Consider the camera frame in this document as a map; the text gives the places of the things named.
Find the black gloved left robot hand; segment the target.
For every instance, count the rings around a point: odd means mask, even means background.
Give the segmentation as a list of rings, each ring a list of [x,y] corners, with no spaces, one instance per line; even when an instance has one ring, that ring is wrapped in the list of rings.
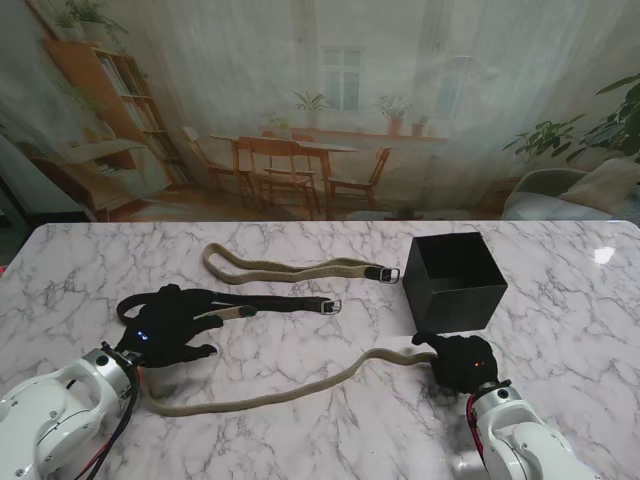
[[[183,290],[175,284],[122,300],[116,312],[125,330],[115,350],[137,354],[145,368],[215,355],[217,349],[211,344],[188,344],[196,335],[223,325],[223,320],[213,313],[214,300],[212,291]]]

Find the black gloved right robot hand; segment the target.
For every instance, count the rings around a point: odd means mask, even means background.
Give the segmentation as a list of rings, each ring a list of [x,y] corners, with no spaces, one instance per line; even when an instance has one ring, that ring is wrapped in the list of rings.
[[[490,344],[479,336],[443,337],[418,332],[414,345],[427,344],[435,350],[431,368],[440,387],[457,393],[474,394],[485,384],[497,384],[498,365]]]

